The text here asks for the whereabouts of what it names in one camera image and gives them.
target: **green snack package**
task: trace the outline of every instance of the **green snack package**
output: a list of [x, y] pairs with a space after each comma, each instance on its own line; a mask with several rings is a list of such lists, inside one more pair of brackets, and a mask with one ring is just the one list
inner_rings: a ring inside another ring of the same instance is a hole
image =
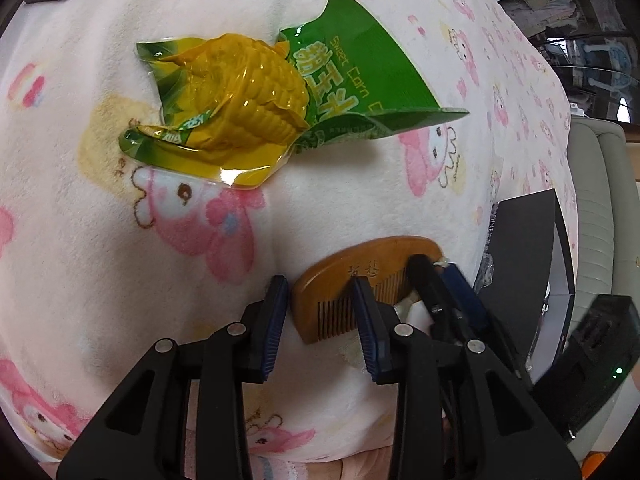
[[440, 107], [400, 46], [356, 0], [328, 0], [321, 16], [278, 39], [274, 47], [237, 34], [139, 43], [165, 124], [127, 130], [122, 151], [252, 188], [293, 153], [468, 114]]

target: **screw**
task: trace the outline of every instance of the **screw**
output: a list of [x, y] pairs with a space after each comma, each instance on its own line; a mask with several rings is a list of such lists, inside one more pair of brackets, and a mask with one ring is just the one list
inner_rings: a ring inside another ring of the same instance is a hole
[[170, 339], [161, 339], [160, 341], [158, 341], [156, 343], [156, 346], [154, 347], [156, 349], [156, 352], [159, 352], [161, 354], [165, 354], [167, 353], [169, 350], [171, 350], [171, 348], [174, 347], [174, 342], [171, 341]]
[[242, 323], [233, 323], [226, 327], [229, 335], [242, 335], [246, 332], [246, 327]]
[[479, 339], [472, 339], [466, 344], [466, 347], [469, 348], [474, 354], [481, 354], [486, 349], [486, 346]]
[[395, 326], [394, 332], [396, 332], [398, 335], [401, 335], [402, 337], [407, 337], [414, 333], [414, 327], [412, 327], [411, 325], [407, 325], [406, 323], [401, 323]]

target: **black box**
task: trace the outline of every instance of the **black box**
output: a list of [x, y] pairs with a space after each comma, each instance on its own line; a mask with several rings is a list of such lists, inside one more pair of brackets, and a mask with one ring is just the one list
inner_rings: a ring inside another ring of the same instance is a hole
[[571, 251], [555, 190], [500, 202], [487, 252], [493, 281], [478, 296], [503, 323], [535, 383], [562, 353], [574, 309]]

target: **fleece blanket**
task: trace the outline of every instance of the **fleece blanket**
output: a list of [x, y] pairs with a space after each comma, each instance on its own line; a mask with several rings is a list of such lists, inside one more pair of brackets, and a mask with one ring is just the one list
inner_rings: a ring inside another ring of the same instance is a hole
[[[273, 43], [326, 0], [68, 0], [14, 17], [0, 40], [0, 402], [41, 459], [64, 456], [157, 339], [206, 338], [272, 275], [293, 283], [343, 248], [429, 237], [472, 280], [492, 203], [555, 187], [576, 267], [569, 106], [543, 58], [495, 0], [358, 1], [469, 117], [311, 150], [244, 192], [119, 152], [120, 132], [159, 117], [134, 44]], [[245, 390], [250, 452], [325, 462], [391, 444], [396, 389], [357, 350], [353, 333], [306, 346], [287, 319], [270, 380]]]

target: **wooden comb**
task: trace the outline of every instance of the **wooden comb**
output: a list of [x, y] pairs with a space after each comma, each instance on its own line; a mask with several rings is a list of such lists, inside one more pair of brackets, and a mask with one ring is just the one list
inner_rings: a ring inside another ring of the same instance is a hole
[[442, 258], [435, 242], [419, 236], [392, 236], [364, 242], [332, 254], [310, 267], [291, 291], [293, 322], [306, 344], [356, 328], [348, 283], [352, 276], [369, 279], [376, 300], [396, 304], [411, 293], [406, 263], [412, 254]]

